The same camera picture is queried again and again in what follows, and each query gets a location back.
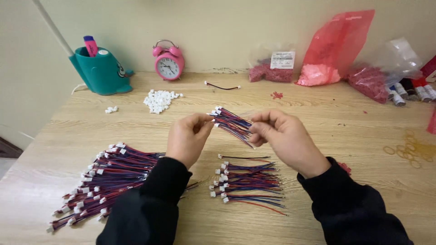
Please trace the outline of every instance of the white pipe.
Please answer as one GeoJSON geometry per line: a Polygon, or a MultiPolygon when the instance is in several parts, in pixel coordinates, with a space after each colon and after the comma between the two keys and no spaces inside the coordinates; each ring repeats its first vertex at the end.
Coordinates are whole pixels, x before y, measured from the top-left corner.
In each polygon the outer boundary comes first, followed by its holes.
{"type": "Polygon", "coordinates": [[[33,0],[33,3],[35,4],[41,16],[44,18],[45,23],[47,23],[48,27],[53,32],[59,44],[63,47],[65,52],[67,52],[68,57],[73,56],[74,55],[73,50],[71,50],[70,46],[67,44],[67,41],[65,41],[64,37],[59,32],[58,28],[55,26],[50,16],[48,15],[47,11],[45,11],[44,7],[42,6],[41,2],[39,0],[33,0]]]}

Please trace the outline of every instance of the pink highlighter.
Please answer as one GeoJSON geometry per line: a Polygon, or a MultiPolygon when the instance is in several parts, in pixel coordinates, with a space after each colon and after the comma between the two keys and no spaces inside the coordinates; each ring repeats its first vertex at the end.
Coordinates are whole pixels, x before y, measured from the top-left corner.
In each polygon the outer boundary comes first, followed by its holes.
{"type": "Polygon", "coordinates": [[[97,47],[97,44],[94,41],[94,38],[92,36],[84,36],[83,40],[85,41],[86,49],[88,50],[90,57],[95,57],[97,55],[97,51],[99,48],[97,47]]]}

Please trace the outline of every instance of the spool of thread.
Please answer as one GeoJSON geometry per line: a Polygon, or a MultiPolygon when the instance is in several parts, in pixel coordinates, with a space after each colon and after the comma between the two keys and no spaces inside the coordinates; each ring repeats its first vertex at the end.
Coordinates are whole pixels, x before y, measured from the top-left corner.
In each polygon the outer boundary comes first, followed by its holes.
{"type": "Polygon", "coordinates": [[[421,86],[426,90],[432,100],[436,100],[436,91],[430,86],[425,78],[421,78],[421,86]]]}
{"type": "Polygon", "coordinates": [[[421,85],[421,81],[419,79],[412,79],[412,85],[415,88],[415,91],[418,93],[418,96],[422,102],[428,103],[432,101],[432,98],[430,98],[430,95],[421,85]]]}
{"type": "Polygon", "coordinates": [[[406,101],[404,101],[403,98],[397,93],[395,86],[390,87],[389,90],[394,95],[392,101],[394,102],[395,106],[402,107],[406,105],[406,101]]]}
{"type": "Polygon", "coordinates": [[[409,101],[419,101],[419,97],[415,92],[415,89],[413,87],[412,81],[410,78],[403,78],[400,81],[400,84],[404,87],[408,94],[407,100],[409,101]]]}
{"type": "Polygon", "coordinates": [[[397,93],[401,96],[403,99],[407,99],[409,95],[407,94],[406,90],[404,89],[403,85],[401,83],[397,82],[394,84],[395,90],[397,93]]]}
{"type": "Polygon", "coordinates": [[[391,99],[393,99],[394,98],[394,96],[395,96],[395,88],[394,88],[394,90],[392,90],[392,89],[390,89],[390,88],[388,88],[388,87],[385,87],[385,89],[386,89],[386,92],[388,92],[388,99],[389,100],[391,100],[391,99]]]}

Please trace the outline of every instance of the pink alarm clock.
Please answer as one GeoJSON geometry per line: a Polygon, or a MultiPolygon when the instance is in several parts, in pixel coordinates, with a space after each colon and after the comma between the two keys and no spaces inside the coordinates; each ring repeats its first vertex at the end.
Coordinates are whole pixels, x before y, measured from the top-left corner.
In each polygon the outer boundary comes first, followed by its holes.
{"type": "Polygon", "coordinates": [[[180,77],[185,67],[185,60],[179,46],[175,46],[170,40],[159,40],[153,46],[153,56],[156,57],[154,69],[164,80],[175,80],[180,77]],[[173,46],[165,48],[158,46],[159,42],[170,42],[173,46]]]}

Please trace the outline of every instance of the person's left hand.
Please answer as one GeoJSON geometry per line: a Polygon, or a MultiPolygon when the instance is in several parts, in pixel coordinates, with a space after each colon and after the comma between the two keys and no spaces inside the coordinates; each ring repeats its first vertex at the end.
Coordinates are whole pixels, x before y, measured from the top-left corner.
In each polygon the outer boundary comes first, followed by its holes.
{"type": "Polygon", "coordinates": [[[176,121],[168,134],[165,156],[178,160],[189,169],[200,157],[214,127],[213,118],[206,113],[195,113],[176,121]]]}

